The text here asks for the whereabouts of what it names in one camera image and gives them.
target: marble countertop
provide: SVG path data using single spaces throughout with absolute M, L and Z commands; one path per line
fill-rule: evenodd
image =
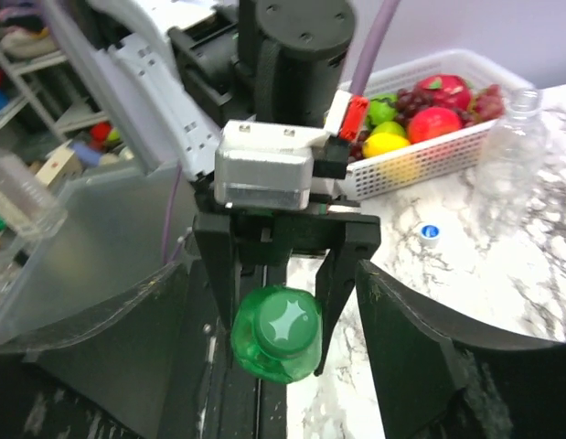
M 543 107 L 552 143 L 513 241 L 468 232 L 472 169 L 365 200 L 362 210 L 382 220 L 372 261 L 409 287 L 490 325 L 566 340 L 566 86 L 545 90 Z M 441 226 L 434 249 L 418 240 L 422 222 Z M 289 286 L 313 292 L 319 263 L 292 260 Z M 324 374 L 288 388 L 288 437 L 384 437 L 355 294 Z

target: blue bottle cap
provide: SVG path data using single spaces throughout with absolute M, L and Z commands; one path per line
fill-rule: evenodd
M 434 247 L 441 238 L 441 231 L 434 224 L 425 223 L 420 227 L 420 235 L 422 244 Z

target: fruit basket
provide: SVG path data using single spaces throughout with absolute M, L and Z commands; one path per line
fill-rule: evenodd
M 370 76 L 366 96 L 372 98 L 381 93 L 410 89 L 418 81 L 437 74 L 458 75 L 474 90 L 497 84 L 503 97 L 512 90 L 532 87 L 495 62 L 460 49 L 377 71 Z M 342 90 L 348 87 L 348 82 L 341 85 Z M 473 166 L 479 157 L 482 140 L 494 123 L 476 124 L 352 163 L 347 167 L 346 179 L 339 181 L 339 186 L 348 199 L 361 200 Z

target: green apple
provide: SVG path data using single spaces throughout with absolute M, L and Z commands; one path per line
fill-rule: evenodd
M 383 122 L 391 121 L 397 115 L 394 103 L 397 97 L 394 93 L 379 94 L 370 99 L 370 108 L 366 116 L 366 125 L 370 130 Z
M 394 121 L 387 121 L 381 123 L 376 128 L 374 128 L 371 135 L 378 133 L 391 133 L 391 134 L 399 135 L 400 137 L 404 137 L 405 139 L 407 138 L 406 130 L 402 128 L 402 126 L 400 126 L 399 123 L 396 123 Z

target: yellow lemon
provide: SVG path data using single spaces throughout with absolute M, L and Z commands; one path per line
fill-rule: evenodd
M 377 133 L 371 135 L 362 147 L 362 154 L 366 158 L 386 154 L 391 151 L 409 146 L 411 143 L 399 135 L 393 133 Z

